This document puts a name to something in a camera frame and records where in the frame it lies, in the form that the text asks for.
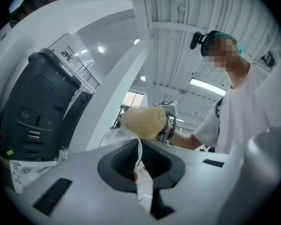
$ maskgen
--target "ceiling light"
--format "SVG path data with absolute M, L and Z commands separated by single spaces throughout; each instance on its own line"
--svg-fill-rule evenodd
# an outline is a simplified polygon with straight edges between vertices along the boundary
M 98 47 L 98 50 L 99 50 L 100 53 L 104 53 L 104 49 L 101 46 Z
M 178 122 L 185 122 L 184 120 L 179 119 L 179 118 L 176 118 L 176 121 L 178 121 Z
M 200 80 L 195 79 L 195 78 L 192 78 L 191 81 L 189 82 L 189 84 L 200 87 L 200 88 L 204 88 L 206 90 L 209 90 L 211 92 L 215 92 L 215 93 L 220 94 L 222 96 L 224 96 L 226 94 L 226 90 L 218 88 L 214 85 L 211 85 L 207 82 L 200 81 Z

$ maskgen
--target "beige sponge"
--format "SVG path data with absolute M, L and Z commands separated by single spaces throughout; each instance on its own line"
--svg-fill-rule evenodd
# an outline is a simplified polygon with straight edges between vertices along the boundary
M 166 116 L 162 107 L 131 107 L 122 115 L 121 127 L 133 131 L 140 139 L 154 139 L 165 127 Z

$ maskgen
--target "yellow label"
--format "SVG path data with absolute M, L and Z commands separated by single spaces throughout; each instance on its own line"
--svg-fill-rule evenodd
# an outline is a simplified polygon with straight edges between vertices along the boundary
M 13 152 L 12 150 L 9 150 L 9 151 L 7 151 L 6 153 L 7 153 L 7 155 L 10 156 L 10 155 L 12 155 L 14 152 Z

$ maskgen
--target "white t-shirt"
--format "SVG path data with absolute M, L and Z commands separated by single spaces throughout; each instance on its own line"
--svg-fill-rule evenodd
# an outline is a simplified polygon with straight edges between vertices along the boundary
M 216 147 L 217 153 L 229 154 L 234 146 L 267 130 L 269 120 L 255 95 L 264 79 L 264 74 L 251 65 L 242 84 L 225 94 L 220 118 L 215 114 L 216 102 L 194 136 L 204 145 Z

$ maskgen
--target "person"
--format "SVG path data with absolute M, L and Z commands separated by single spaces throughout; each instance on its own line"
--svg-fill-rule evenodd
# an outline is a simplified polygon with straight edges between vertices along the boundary
M 217 153 L 229 154 L 234 146 L 269 127 L 267 115 L 255 96 L 265 77 L 242 58 L 240 46 L 229 34 L 212 31 L 204 42 L 198 43 L 202 56 L 226 73 L 231 87 L 190 137 L 175 131 L 170 142 L 192 150 L 204 144 L 215 147 Z

